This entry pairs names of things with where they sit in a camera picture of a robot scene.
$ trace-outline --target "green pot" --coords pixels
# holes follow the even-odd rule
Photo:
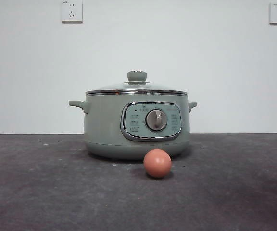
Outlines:
[[[186,92],[146,82],[143,71],[128,82],[86,92],[69,101],[85,113],[84,141],[90,152],[109,158],[143,159],[151,149],[177,155],[189,145],[189,112],[197,104]]]

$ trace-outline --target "brown egg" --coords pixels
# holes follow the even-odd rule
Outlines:
[[[162,149],[152,149],[144,157],[144,167],[152,177],[164,177],[170,172],[171,166],[170,156]]]

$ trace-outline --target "glass lid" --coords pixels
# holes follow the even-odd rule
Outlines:
[[[168,94],[187,95],[186,92],[178,91],[170,87],[146,82],[147,73],[144,71],[128,72],[128,82],[114,84],[98,90],[87,91],[86,95],[119,95],[119,94]]]

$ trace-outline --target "pot base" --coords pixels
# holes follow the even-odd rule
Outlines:
[[[125,160],[142,160],[151,149],[162,149],[170,157],[180,154],[189,146],[189,141],[174,144],[152,144],[144,146],[109,145],[85,142],[87,149],[95,155]]]

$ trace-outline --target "pot handle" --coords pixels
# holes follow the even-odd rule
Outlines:
[[[191,112],[191,109],[196,106],[197,106],[197,102],[189,102],[189,112]]]
[[[69,105],[73,107],[82,108],[83,112],[85,113],[88,113],[90,108],[90,103],[87,101],[69,100]]]

